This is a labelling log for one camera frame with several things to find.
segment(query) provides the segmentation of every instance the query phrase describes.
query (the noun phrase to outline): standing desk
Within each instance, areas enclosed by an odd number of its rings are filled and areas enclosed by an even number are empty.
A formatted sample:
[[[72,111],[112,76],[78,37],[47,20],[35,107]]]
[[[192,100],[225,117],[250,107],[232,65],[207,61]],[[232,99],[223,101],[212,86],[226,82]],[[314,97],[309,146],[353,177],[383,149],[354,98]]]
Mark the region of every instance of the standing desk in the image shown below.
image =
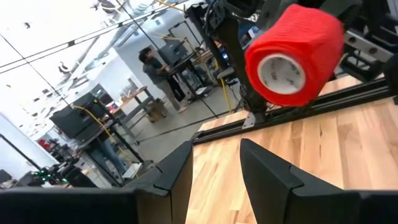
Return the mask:
[[[321,94],[359,83],[352,77]],[[201,130],[243,119],[247,111],[209,121]],[[239,143],[248,138],[342,189],[398,189],[398,106],[392,98],[197,145],[189,224],[256,223],[244,186]]]
[[[198,79],[199,79],[200,83],[203,85],[203,87],[206,86],[205,81],[198,74],[197,70],[195,69],[195,67],[193,66],[193,64],[191,62],[191,58],[193,58],[194,56],[196,56],[196,52],[193,52],[190,55],[183,58],[178,64],[174,65],[172,71],[169,72],[170,76],[175,75],[177,73],[181,74],[179,77],[186,84],[186,86],[188,87],[188,89],[190,90],[190,92],[192,94],[192,97],[190,99],[188,99],[188,101],[191,101],[191,102],[196,101],[197,99],[203,97],[205,94],[202,93],[202,94],[198,95],[196,93],[196,91],[192,88],[191,84],[189,84],[188,80],[182,75],[182,72],[186,69],[189,69],[194,75],[196,75],[198,77]]]
[[[147,98],[144,101],[141,101],[138,98],[138,94],[145,92],[145,94],[147,95]],[[132,140],[139,145],[139,142],[136,140],[135,135],[132,133],[131,129],[132,127],[134,127],[146,114],[148,114],[148,110],[146,109],[146,106],[148,106],[148,104],[150,102],[154,102],[155,98],[152,96],[151,93],[149,93],[148,91],[148,87],[147,86],[143,86],[141,88],[139,88],[138,90],[136,90],[134,93],[131,93],[126,100],[123,102],[122,105],[120,105],[118,108],[116,108],[115,110],[112,110],[111,113],[112,114],[116,114],[117,112],[121,111],[122,107],[126,106],[128,103],[130,103],[130,101],[132,100],[136,100],[138,103],[138,106],[135,107],[129,114],[127,114],[126,116],[124,116],[121,119],[121,126],[123,128],[123,130],[126,132],[126,134],[130,135],[130,137],[132,138]],[[141,110],[144,110],[145,113],[137,120],[134,122],[134,124],[127,126],[127,123],[133,118],[135,117],[135,115],[138,114],[138,112],[140,112]]]

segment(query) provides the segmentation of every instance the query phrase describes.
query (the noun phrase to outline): bolt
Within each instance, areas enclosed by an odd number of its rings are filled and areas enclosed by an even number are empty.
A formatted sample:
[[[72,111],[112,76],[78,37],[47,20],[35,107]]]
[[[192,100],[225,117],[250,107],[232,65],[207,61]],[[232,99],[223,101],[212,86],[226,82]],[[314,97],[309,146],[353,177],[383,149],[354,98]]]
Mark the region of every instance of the bolt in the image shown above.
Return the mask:
[[[356,38],[355,37],[350,37],[349,39],[348,39],[348,42],[350,42],[350,43],[355,43],[356,42]]]
[[[375,48],[375,47],[371,47],[369,49],[369,54],[375,54],[376,52],[377,52],[377,48]]]

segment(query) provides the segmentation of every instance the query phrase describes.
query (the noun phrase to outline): cohesive bandage roll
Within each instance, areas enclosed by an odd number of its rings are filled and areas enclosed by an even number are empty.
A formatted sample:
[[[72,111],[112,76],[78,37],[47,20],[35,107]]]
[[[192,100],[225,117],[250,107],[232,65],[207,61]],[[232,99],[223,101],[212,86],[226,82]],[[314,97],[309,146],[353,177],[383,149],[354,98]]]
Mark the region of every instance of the cohesive bandage roll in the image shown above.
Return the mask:
[[[276,105],[303,106],[316,98],[343,53],[343,25],[296,4],[246,51],[254,89]]]

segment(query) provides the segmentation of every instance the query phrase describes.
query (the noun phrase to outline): dark hair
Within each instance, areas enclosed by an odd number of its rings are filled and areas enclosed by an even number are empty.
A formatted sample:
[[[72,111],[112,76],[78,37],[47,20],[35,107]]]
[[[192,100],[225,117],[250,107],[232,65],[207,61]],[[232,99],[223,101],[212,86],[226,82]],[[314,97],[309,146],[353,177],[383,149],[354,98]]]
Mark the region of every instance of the dark hair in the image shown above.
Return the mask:
[[[138,59],[142,62],[145,63],[145,61],[147,60],[147,54],[144,53],[143,51],[141,51],[138,55]]]
[[[151,51],[152,51],[152,50],[151,50],[149,47],[146,47],[146,48],[142,49],[142,50],[140,51],[140,53],[148,54],[148,53],[151,52]]]

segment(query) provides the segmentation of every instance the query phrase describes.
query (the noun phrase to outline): black desk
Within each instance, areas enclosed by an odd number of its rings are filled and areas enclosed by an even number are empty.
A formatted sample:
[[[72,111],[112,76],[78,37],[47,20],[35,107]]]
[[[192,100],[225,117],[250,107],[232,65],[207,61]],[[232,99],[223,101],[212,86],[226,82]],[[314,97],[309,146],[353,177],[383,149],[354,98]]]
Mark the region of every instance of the black desk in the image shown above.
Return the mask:
[[[176,73],[181,74],[180,78],[182,81],[186,84],[188,89],[192,93],[192,97],[188,99],[188,101],[195,101],[201,97],[203,97],[204,94],[197,95],[196,91],[192,88],[191,84],[189,84],[188,80],[182,75],[182,72],[186,69],[189,71],[193,72],[194,75],[196,75],[199,78],[200,83],[203,85],[203,87],[206,87],[205,81],[201,78],[201,76],[198,74],[198,71],[195,69],[195,66],[193,66],[191,59],[196,56],[196,52],[188,55],[187,57],[183,58],[182,61],[180,61],[178,64],[174,65],[173,70],[170,72],[170,75],[174,75]]]

